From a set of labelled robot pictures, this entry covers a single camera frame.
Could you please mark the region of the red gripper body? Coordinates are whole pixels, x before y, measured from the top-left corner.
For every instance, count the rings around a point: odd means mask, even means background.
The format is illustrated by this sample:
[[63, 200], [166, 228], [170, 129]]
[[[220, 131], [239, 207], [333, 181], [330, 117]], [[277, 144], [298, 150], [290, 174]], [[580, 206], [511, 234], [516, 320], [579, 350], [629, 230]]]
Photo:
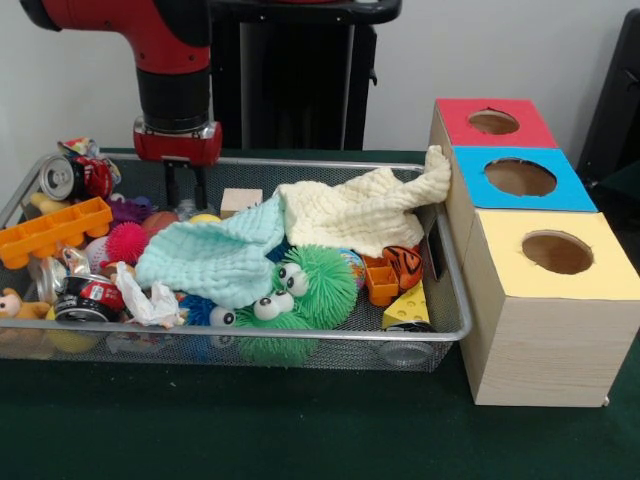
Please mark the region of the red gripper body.
[[133, 127], [136, 153], [141, 160], [163, 162], [186, 161], [196, 167], [213, 166], [223, 143], [223, 130], [219, 122], [183, 133], [163, 133], [137, 118]]

